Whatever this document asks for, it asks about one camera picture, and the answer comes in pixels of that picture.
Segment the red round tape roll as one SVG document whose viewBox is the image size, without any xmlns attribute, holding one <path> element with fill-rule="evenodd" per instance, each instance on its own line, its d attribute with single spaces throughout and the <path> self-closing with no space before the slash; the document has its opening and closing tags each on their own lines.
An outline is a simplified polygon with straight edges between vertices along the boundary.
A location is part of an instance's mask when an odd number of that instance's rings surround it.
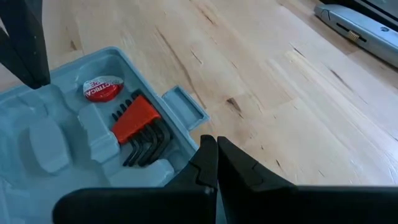
<svg viewBox="0 0 398 224">
<path fill-rule="evenodd" d="M 122 78 L 107 75 L 88 80 L 83 84 L 85 98 L 95 103 L 105 103 L 114 99 L 124 88 Z"/>
</svg>

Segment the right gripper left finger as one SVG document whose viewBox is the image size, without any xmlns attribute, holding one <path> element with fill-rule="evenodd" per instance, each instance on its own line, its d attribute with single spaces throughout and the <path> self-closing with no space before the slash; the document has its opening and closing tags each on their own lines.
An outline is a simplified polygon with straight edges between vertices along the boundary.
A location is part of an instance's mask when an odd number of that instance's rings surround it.
<svg viewBox="0 0 398 224">
<path fill-rule="evenodd" d="M 218 186 L 218 143 L 211 135 L 202 135 L 200 147 L 187 165 L 166 185 L 181 189 Z"/>
</svg>

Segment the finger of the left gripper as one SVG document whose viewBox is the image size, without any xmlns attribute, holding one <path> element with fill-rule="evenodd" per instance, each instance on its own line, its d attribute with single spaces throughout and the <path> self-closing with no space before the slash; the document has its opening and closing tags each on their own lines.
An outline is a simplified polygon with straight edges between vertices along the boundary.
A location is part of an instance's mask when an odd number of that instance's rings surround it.
<svg viewBox="0 0 398 224">
<path fill-rule="evenodd" d="M 11 44 L 9 36 L 0 27 L 0 63 L 23 84 L 36 89 L 36 82 Z"/>
<path fill-rule="evenodd" d="M 42 6 L 43 0 L 0 0 L 1 28 L 32 75 L 36 89 L 50 83 Z"/>
</svg>

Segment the grey utility knife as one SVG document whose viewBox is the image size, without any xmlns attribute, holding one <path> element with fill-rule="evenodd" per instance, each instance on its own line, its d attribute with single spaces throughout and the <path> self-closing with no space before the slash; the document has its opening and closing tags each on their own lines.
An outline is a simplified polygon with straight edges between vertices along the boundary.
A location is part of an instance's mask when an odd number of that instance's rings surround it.
<svg viewBox="0 0 398 224">
<path fill-rule="evenodd" d="M 339 4 L 319 4 L 315 15 L 354 44 L 398 68 L 398 32 Z"/>
</svg>

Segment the small red hand tool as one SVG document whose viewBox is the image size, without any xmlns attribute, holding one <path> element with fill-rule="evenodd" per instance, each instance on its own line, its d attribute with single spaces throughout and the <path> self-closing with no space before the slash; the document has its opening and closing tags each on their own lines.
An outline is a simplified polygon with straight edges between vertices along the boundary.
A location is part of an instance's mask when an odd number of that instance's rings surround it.
<svg viewBox="0 0 398 224">
<path fill-rule="evenodd" d="M 111 128 L 120 146 L 130 144 L 132 149 L 123 162 L 124 167 L 145 167 L 163 154 L 172 140 L 172 132 L 155 106 L 141 90 L 119 105 L 112 114 Z"/>
</svg>

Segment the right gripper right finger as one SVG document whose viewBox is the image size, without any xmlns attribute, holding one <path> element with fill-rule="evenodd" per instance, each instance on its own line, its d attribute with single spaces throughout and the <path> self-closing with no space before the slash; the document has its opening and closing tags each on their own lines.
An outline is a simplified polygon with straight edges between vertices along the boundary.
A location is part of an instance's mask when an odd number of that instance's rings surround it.
<svg viewBox="0 0 398 224">
<path fill-rule="evenodd" d="M 217 138 L 218 182 L 228 224 L 281 224 L 293 183 L 264 167 L 228 138 Z"/>
</svg>

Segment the grey plastic tool case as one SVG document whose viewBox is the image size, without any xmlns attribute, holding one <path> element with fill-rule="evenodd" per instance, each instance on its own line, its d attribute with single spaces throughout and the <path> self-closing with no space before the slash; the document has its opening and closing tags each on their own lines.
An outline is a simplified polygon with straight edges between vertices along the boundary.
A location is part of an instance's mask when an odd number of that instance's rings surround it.
<svg viewBox="0 0 398 224">
<path fill-rule="evenodd" d="M 99 76 L 124 80 L 111 101 L 95 103 L 83 84 Z M 161 187 L 197 151 L 190 131 L 208 121 L 206 111 L 180 86 L 159 96 L 116 47 L 83 56 L 51 72 L 37 90 L 21 85 L 0 93 L 0 224 L 52 224 L 52 210 L 79 189 Z M 124 167 L 131 145 L 111 132 L 112 114 L 136 90 L 155 106 L 172 132 L 152 164 Z"/>
</svg>

